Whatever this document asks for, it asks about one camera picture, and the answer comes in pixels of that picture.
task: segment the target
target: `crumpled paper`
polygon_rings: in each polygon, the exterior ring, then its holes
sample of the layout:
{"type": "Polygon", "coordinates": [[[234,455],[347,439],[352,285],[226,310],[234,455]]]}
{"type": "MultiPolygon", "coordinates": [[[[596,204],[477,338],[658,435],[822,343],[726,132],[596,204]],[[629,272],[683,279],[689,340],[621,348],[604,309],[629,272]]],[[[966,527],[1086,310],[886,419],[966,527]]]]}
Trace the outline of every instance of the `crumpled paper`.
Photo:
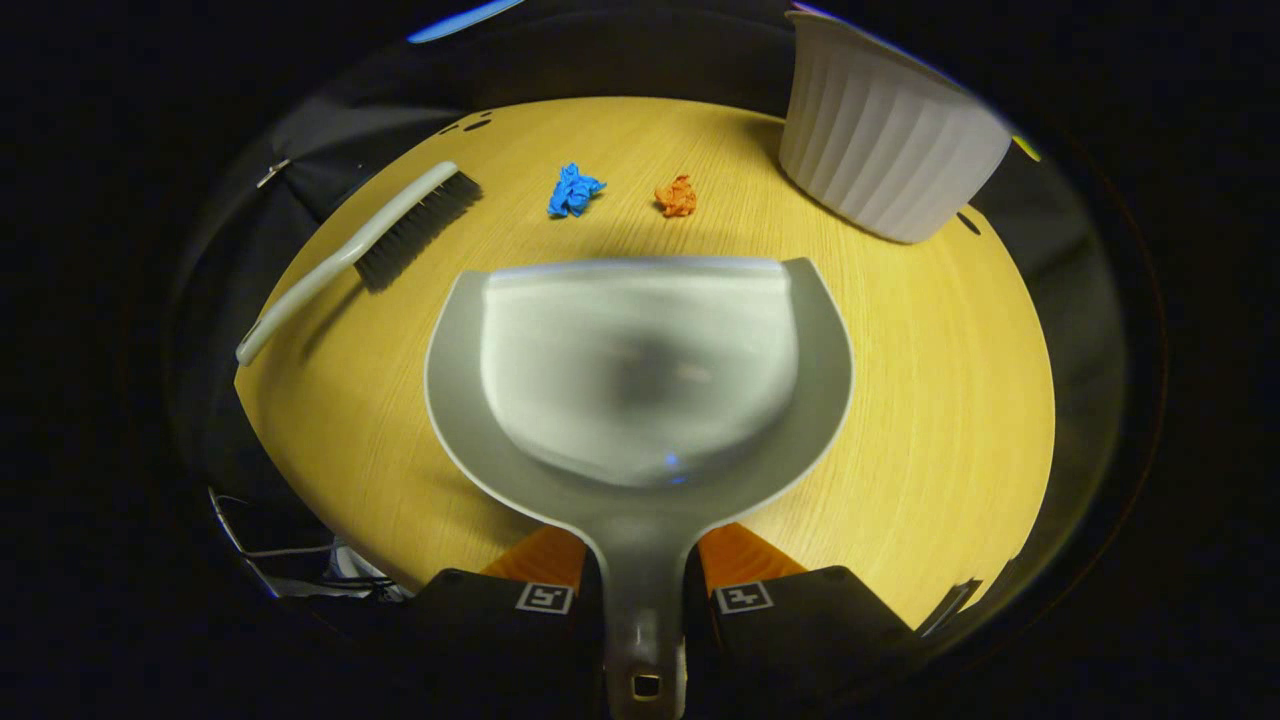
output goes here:
{"type": "Polygon", "coordinates": [[[561,179],[552,191],[552,202],[547,206],[547,211],[553,218],[563,218],[571,213],[577,218],[586,210],[591,196],[604,190],[604,184],[579,173],[577,164],[570,163],[561,168],[561,179]]]}
{"type": "Polygon", "coordinates": [[[689,186],[689,176],[680,176],[668,187],[659,187],[653,191],[658,202],[662,202],[662,217],[685,217],[698,209],[698,195],[689,186]]]}

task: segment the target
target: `dustpan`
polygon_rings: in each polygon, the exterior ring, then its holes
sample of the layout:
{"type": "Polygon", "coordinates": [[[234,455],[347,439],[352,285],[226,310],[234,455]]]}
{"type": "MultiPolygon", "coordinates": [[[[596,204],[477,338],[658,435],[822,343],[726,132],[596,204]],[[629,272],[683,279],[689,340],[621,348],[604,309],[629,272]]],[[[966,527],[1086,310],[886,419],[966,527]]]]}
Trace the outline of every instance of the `dustpan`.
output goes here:
{"type": "Polygon", "coordinates": [[[461,274],[424,384],[475,484],[595,553],[614,716],[671,719],[690,548],[809,473],[854,361],[806,259],[591,260],[461,274]]]}

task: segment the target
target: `light wood surface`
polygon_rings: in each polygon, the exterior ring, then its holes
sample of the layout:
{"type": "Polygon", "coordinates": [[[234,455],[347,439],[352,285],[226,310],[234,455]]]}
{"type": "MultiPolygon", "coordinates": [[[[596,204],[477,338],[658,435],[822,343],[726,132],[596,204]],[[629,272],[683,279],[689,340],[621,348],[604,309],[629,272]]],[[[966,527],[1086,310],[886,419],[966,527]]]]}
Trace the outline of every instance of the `light wood surface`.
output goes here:
{"type": "Polygon", "coordinates": [[[479,570],[538,528],[445,456],[422,361],[462,270],[637,255],[808,256],[856,356],[832,452],[744,525],[808,568],[845,565],[915,626],[952,585],[995,580],[1039,510],[1053,443],[1048,355],[1030,297],[980,213],[915,246],[870,237],[809,200],[774,160],[782,120],[660,99],[498,108],[426,138],[316,232],[271,301],[428,167],[485,191],[380,295],[352,270],[271,340],[236,387],[284,477],[335,533],[412,589],[479,570]],[[581,218],[549,219],[561,165],[608,183],[581,218]],[[696,213],[653,191],[689,174],[696,213]]]}

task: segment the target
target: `brush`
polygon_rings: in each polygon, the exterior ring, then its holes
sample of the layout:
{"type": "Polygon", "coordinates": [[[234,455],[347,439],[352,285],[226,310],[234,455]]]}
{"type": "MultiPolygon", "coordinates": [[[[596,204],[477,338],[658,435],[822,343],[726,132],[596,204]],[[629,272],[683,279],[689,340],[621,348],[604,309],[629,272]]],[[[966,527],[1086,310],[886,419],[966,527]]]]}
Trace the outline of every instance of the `brush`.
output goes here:
{"type": "Polygon", "coordinates": [[[370,292],[385,290],[431,238],[479,197],[480,184],[453,163],[440,163],[424,173],[262,313],[236,348],[236,360],[242,366],[252,363],[285,320],[352,265],[370,292]]]}

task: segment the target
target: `black bristles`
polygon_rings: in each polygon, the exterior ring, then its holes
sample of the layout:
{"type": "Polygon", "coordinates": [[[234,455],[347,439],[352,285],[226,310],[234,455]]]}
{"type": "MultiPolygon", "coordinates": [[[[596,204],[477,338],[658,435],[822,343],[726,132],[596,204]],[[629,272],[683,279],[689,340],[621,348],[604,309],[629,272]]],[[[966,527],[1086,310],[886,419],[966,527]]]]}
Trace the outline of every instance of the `black bristles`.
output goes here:
{"type": "Polygon", "coordinates": [[[370,292],[379,292],[399,277],[404,268],[440,234],[449,223],[458,219],[481,195],[480,183],[461,170],[429,192],[417,205],[404,213],[383,237],[356,260],[356,272],[370,292]]]}

